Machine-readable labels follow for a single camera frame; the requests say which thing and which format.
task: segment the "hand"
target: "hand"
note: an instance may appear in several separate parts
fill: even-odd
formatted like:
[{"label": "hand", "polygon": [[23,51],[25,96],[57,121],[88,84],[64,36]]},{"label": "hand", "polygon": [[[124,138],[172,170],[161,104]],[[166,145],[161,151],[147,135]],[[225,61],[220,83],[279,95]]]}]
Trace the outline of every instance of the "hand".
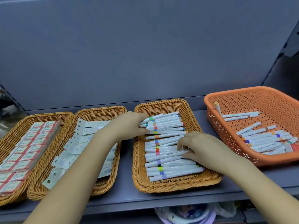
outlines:
[{"label": "hand", "polygon": [[236,162],[239,165],[239,162],[246,161],[245,158],[230,150],[222,141],[205,133],[191,132],[185,134],[178,141],[177,149],[181,150],[182,146],[192,149],[191,152],[183,155],[184,158],[192,159],[224,175],[230,174],[231,170],[236,167],[234,165]]},{"label": "hand", "polygon": [[126,112],[107,124],[107,128],[116,134],[118,141],[128,140],[150,132],[148,129],[138,127],[140,122],[146,118],[147,115],[144,113]]}]

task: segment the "stack of small boxes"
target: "stack of small boxes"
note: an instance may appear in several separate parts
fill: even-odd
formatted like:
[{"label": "stack of small boxes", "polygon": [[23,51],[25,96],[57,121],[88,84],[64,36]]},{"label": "stack of small boxes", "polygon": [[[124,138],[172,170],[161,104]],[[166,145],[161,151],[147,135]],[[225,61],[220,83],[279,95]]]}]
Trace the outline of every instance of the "stack of small boxes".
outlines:
[{"label": "stack of small boxes", "polygon": [[0,164],[0,195],[16,191],[60,130],[59,121],[36,122]]},{"label": "stack of small boxes", "polygon": [[[59,156],[54,158],[51,163],[54,168],[47,179],[42,182],[42,185],[48,189],[52,189],[67,169],[70,168],[78,156],[83,152],[95,133],[106,126],[109,122],[110,121],[85,121],[79,118],[72,138],[64,145],[64,150],[59,154]],[[115,144],[110,150],[98,178],[110,175],[116,145],[117,144]]]}]

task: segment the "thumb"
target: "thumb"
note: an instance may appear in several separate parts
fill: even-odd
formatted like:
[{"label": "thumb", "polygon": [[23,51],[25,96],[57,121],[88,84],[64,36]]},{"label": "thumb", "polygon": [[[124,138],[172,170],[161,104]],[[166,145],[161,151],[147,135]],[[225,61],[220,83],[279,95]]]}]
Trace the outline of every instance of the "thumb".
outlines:
[{"label": "thumb", "polygon": [[191,160],[196,161],[195,160],[196,159],[196,155],[195,155],[195,153],[193,151],[189,151],[189,152],[183,154],[183,158],[185,158],[185,159],[191,159]]},{"label": "thumb", "polygon": [[138,133],[138,136],[140,136],[140,135],[145,135],[147,133],[150,133],[150,131],[148,129],[145,129],[145,128],[139,128],[137,133]]}]

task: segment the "metal shelf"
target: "metal shelf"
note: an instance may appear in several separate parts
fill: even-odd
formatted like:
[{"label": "metal shelf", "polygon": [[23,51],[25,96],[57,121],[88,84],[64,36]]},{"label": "metal shelf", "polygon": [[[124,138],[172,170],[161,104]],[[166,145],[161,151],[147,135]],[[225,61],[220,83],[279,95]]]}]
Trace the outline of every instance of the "metal shelf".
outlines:
[{"label": "metal shelf", "polygon": [[[206,110],[194,111],[194,115],[205,133],[217,136],[207,121]],[[85,215],[248,199],[241,189],[227,177],[224,177],[219,184],[209,187],[161,194],[140,192],[132,181],[132,158],[133,140],[124,141],[117,178],[113,187],[101,196],[92,197],[84,211]],[[264,169],[263,172],[290,194],[299,194],[299,179],[289,177],[295,176],[299,172],[299,165],[271,167]],[[24,220],[37,204],[38,201],[25,201],[0,208],[0,220]]]}]

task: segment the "brown woven basket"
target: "brown woven basket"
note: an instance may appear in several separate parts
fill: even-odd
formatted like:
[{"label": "brown woven basket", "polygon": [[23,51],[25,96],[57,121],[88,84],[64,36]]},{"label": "brown woven basket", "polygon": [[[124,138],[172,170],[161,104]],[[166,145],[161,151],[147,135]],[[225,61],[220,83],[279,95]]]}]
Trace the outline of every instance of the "brown woven basket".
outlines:
[{"label": "brown woven basket", "polygon": [[[61,145],[57,147],[51,147],[51,149],[48,149],[47,159],[44,159],[43,162],[39,163],[38,171],[35,172],[34,179],[28,187],[27,197],[31,200],[40,200],[49,191],[46,187],[42,185],[42,182],[49,176],[49,173],[54,168],[53,166],[51,166],[51,163],[55,156],[58,156],[63,151],[63,146],[73,136],[78,118],[81,118],[86,121],[112,120],[125,112],[127,112],[127,110],[123,106],[91,108],[78,111],[72,119],[72,123],[69,125],[69,127],[65,128],[65,137],[63,138]],[[93,188],[91,196],[101,195],[107,192],[114,184],[118,169],[120,150],[121,141],[117,143],[110,177],[98,179]]]},{"label": "brown woven basket", "polygon": [[26,199],[26,190],[28,185],[32,181],[32,176],[36,173],[37,166],[46,158],[46,153],[51,150],[52,147],[60,146],[62,139],[65,137],[64,128],[67,128],[70,124],[70,120],[73,118],[73,113],[71,112],[56,112],[49,114],[37,114],[32,116],[27,116],[15,125],[1,140],[0,140],[0,162],[6,158],[9,153],[13,150],[16,143],[21,139],[21,137],[29,130],[34,122],[42,121],[53,121],[59,120],[62,127],[61,131],[58,133],[56,138],[53,140],[49,148],[42,155],[38,163],[32,169],[29,177],[24,181],[20,188],[8,196],[0,197],[0,206],[18,202]]},{"label": "brown woven basket", "polygon": [[[185,123],[187,131],[202,132],[191,108],[183,99],[172,99],[165,101],[155,101],[140,104],[135,107],[135,112],[146,113],[148,116],[160,113],[170,113],[179,111],[182,121]],[[145,161],[145,135],[135,137],[133,152],[133,182],[135,187],[146,193],[162,193],[217,184],[221,181],[222,175],[212,170],[206,169],[199,174],[185,175],[181,177],[165,179],[158,182],[150,182],[144,164]]]}]

